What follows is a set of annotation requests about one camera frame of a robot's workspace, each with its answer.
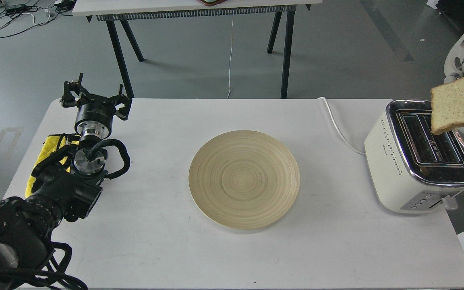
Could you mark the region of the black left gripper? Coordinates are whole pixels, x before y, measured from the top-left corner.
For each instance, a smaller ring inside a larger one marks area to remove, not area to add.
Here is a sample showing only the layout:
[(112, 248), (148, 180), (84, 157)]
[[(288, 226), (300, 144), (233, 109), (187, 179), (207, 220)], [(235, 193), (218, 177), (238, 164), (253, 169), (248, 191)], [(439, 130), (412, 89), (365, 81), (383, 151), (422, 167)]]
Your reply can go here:
[(132, 97), (123, 93), (123, 84), (120, 84), (118, 93), (110, 98), (90, 97), (88, 90), (82, 86), (83, 75), (80, 73), (78, 79), (64, 82), (60, 104), (62, 107), (78, 108), (75, 121), (77, 134), (109, 137), (114, 116), (128, 120)]

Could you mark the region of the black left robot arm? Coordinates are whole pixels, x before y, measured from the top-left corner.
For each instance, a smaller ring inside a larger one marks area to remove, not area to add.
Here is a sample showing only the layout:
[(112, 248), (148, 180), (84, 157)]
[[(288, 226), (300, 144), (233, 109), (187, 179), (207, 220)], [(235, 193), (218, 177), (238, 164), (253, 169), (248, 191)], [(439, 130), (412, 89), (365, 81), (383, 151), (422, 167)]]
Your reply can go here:
[(127, 120), (132, 98), (104, 97), (83, 88), (83, 74), (64, 83), (61, 105), (78, 109), (74, 134), (58, 135), (56, 147), (37, 162), (29, 196), (0, 200), (0, 290), (23, 284), (60, 290), (86, 290), (67, 275), (72, 248), (52, 241), (66, 220), (86, 218), (101, 196), (105, 179), (124, 175), (131, 161), (125, 145), (110, 139), (114, 117)]

